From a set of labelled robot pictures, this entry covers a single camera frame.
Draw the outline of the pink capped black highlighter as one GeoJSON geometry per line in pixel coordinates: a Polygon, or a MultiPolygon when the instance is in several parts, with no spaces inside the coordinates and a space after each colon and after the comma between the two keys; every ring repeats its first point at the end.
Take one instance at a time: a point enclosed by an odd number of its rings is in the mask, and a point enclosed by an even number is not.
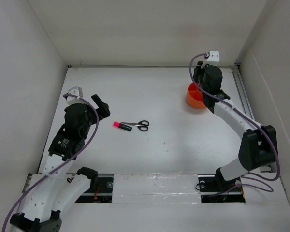
{"type": "Polygon", "coordinates": [[[125,125],[123,123],[116,122],[116,121],[113,123],[113,126],[116,127],[116,128],[125,130],[125,131],[131,131],[132,130],[131,126],[128,126],[128,125],[125,125]]]}

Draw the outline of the black handled scissors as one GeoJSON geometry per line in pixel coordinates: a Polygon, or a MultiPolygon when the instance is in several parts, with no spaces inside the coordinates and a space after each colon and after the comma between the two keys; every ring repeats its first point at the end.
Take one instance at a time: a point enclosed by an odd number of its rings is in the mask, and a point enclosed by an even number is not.
{"type": "Polygon", "coordinates": [[[135,122],[121,122],[122,124],[129,126],[136,126],[140,131],[148,131],[150,123],[147,120],[142,120],[137,123],[135,122]]]}

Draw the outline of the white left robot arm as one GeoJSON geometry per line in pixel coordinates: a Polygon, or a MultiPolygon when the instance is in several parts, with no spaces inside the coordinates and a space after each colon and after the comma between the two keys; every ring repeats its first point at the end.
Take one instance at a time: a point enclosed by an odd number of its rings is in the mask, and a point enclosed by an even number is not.
{"type": "Polygon", "coordinates": [[[64,98],[69,104],[65,108],[65,122],[51,143],[43,176],[15,203],[18,205],[31,192],[23,210],[9,212],[4,222],[23,232],[58,232],[62,216],[75,201],[86,191],[99,188],[98,172],[91,168],[80,168],[71,183],[67,183],[66,173],[93,140],[88,137],[90,127],[98,126],[110,116],[109,106],[96,94],[91,98],[97,108],[82,96],[68,93],[64,98]]]}

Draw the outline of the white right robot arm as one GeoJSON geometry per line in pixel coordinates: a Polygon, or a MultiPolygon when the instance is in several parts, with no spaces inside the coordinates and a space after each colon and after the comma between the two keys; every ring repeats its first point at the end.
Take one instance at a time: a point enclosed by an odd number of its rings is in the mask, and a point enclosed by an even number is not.
{"type": "Polygon", "coordinates": [[[235,106],[230,96],[221,89],[221,69],[199,61],[190,74],[202,93],[205,106],[241,138],[238,157],[217,169],[215,187],[225,190],[231,185],[231,180],[253,174],[253,170],[259,167],[271,163],[279,165],[275,128],[256,122],[235,106]]]}

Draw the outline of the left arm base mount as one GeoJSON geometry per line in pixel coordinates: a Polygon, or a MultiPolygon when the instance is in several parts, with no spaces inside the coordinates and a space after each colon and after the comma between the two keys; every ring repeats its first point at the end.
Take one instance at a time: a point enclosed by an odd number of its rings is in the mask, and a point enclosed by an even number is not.
{"type": "Polygon", "coordinates": [[[76,174],[85,174],[90,178],[93,177],[90,188],[76,200],[76,203],[112,203],[114,186],[113,174],[99,175],[96,170],[82,167],[75,174],[71,174],[70,177],[67,177],[67,182],[71,183],[76,174]]]}

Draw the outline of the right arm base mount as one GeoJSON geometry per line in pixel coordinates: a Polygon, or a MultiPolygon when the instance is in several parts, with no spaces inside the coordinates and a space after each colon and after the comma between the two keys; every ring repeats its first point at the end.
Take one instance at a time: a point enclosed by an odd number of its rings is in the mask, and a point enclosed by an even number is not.
{"type": "Polygon", "coordinates": [[[201,195],[201,203],[245,203],[244,191],[241,187],[241,179],[238,177],[225,181],[222,175],[215,174],[198,175],[198,183],[195,189],[201,195]]]}

